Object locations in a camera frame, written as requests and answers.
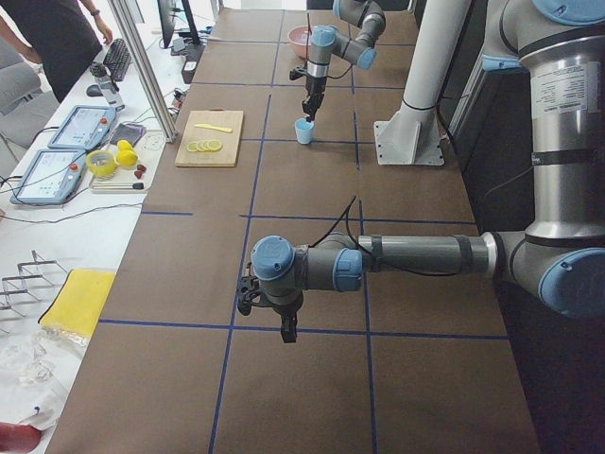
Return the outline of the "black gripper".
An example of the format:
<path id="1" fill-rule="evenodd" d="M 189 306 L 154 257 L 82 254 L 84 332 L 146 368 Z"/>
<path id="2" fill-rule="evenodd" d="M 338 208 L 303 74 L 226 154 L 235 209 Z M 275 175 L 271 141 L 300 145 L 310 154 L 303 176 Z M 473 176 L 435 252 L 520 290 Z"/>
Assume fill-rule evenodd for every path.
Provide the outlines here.
<path id="1" fill-rule="evenodd" d="M 297 313 L 303 306 L 302 300 L 295 300 L 287 305 L 276 305 L 273 311 L 281 316 L 281 336 L 283 342 L 297 341 Z"/>
<path id="2" fill-rule="evenodd" d="M 317 78 L 311 75 L 306 77 L 305 88 L 307 98 L 302 101 L 302 111 L 308 122 L 314 122 L 319 110 L 326 87 L 326 77 Z"/>

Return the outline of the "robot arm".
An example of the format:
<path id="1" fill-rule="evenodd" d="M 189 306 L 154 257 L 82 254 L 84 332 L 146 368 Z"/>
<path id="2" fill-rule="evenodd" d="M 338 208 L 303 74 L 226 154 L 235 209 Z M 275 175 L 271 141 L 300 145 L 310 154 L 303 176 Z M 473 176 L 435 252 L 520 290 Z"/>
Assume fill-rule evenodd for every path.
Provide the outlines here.
<path id="1" fill-rule="evenodd" d="M 380 165 L 436 158 L 441 86 L 471 1 L 427 1 L 402 104 L 374 123 Z M 363 271 L 446 277 L 502 277 L 574 319 L 604 317 L 604 1 L 487 1 L 482 67 L 530 73 L 535 219 L 524 232 L 481 236 L 351 236 L 329 232 L 312 245 L 267 236 L 251 248 L 237 309 L 269 307 L 283 342 L 297 340 L 303 291 L 359 290 Z M 337 18 L 360 28 L 354 39 L 316 26 L 303 74 L 301 121 L 323 101 L 332 55 L 359 68 L 375 59 L 385 14 L 374 1 L 334 1 Z"/>
<path id="2" fill-rule="evenodd" d="M 333 13 L 339 20 L 356 27 L 358 33 L 351 37 L 335 26 L 313 27 L 305 65 L 290 72 L 292 77 L 306 77 L 302 111 L 307 122 L 315 120 L 324 99 L 332 57 L 363 70 L 370 69 L 377 54 L 376 42 L 386 29 L 385 13 L 375 1 L 334 1 Z"/>

